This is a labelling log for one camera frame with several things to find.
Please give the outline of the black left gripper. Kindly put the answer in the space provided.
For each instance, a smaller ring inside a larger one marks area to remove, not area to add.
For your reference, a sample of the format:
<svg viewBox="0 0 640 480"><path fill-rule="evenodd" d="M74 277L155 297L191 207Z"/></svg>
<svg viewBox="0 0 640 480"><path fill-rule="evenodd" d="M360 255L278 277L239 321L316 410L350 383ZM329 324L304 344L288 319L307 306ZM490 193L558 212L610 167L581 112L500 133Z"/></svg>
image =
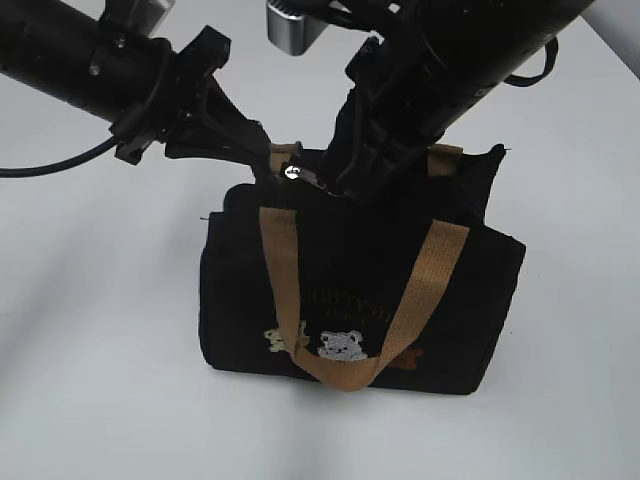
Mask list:
<svg viewBox="0 0 640 480"><path fill-rule="evenodd" d="M148 94L113 121L115 156L138 164L152 143L171 159L216 159L245 165L259 179L271 175L271 140L224 93L215 72L230 56L231 40L210 26L180 52L161 38L159 69Z"/></svg>

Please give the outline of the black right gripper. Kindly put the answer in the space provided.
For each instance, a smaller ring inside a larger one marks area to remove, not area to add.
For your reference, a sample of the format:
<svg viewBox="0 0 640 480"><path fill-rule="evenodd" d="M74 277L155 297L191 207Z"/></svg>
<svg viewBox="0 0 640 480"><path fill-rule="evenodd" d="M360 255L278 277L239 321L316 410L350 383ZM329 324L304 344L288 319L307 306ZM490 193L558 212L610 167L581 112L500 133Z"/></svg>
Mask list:
<svg viewBox="0 0 640 480"><path fill-rule="evenodd" d="M431 82L445 71L427 43L365 40L345 69L353 88L320 169L331 193L370 203L442 135L441 127L422 129L436 110Z"/></svg>

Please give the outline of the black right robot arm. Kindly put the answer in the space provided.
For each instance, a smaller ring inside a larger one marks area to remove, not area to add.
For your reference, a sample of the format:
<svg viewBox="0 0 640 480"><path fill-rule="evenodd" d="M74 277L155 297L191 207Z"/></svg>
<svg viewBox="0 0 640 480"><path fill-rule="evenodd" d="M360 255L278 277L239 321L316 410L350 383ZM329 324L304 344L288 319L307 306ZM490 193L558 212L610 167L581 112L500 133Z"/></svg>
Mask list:
<svg viewBox="0 0 640 480"><path fill-rule="evenodd" d="M338 113L319 176L328 190L367 203L437 143L537 51L587 1L347 1L358 25L378 33L346 68L354 86Z"/></svg>

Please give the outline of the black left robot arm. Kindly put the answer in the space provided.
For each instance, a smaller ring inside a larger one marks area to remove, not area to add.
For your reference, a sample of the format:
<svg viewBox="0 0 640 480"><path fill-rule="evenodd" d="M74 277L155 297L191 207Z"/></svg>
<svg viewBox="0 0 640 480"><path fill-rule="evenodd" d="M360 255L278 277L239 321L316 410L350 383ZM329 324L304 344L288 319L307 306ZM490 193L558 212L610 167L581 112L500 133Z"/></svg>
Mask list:
<svg viewBox="0 0 640 480"><path fill-rule="evenodd" d="M170 1L107 1L94 19L63 1L1 4L1 73L109 122L110 136L69 159L4 168L4 179L34 178L113 152L137 165L155 142L170 159L214 159L270 171L271 140L215 78L231 40L206 25L180 51L153 31Z"/></svg>

